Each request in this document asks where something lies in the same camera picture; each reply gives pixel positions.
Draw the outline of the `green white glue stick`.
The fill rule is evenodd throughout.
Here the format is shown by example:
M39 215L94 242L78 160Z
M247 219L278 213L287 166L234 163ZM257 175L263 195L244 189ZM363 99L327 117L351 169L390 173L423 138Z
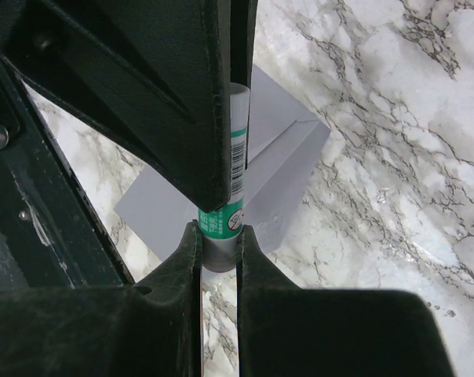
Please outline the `green white glue stick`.
M202 263L213 273L226 273L235 268L236 245L243 221L249 110L250 89L244 85L232 83L230 200L221 209L211 213L199 211Z

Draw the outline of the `grey envelope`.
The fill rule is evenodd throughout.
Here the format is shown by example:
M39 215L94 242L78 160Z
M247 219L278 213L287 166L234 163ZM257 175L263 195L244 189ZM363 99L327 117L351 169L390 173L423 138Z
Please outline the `grey envelope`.
M253 67L251 90L244 222L270 253L283 241L330 129L259 67ZM115 212L161 260L197 217L195 205L151 167Z

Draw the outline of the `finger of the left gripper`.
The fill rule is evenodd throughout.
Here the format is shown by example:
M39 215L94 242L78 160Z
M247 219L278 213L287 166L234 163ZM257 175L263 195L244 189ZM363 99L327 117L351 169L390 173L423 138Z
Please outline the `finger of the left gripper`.
M251 88L258 0L231 1L231 81Z
M11 1L9 64L197 207L230 196L226 1Z

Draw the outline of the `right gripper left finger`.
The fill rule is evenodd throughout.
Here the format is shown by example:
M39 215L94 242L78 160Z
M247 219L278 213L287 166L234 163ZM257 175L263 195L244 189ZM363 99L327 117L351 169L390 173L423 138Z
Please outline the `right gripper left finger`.
M134 285L0 292L0 376L200 376L202 236Z

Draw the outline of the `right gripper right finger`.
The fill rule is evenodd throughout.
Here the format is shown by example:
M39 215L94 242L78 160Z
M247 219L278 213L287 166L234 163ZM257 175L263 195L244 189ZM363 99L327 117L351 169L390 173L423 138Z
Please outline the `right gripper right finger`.
M397 290L298 287L261 251L238 243L242 376L451 376L433 315Z

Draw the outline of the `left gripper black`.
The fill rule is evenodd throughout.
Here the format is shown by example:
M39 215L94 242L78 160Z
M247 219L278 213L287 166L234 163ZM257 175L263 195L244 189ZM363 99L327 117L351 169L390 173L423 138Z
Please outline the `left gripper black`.
M134 150L132 19L115 1L0 1L0 233L31 287L133 278L27 92Z

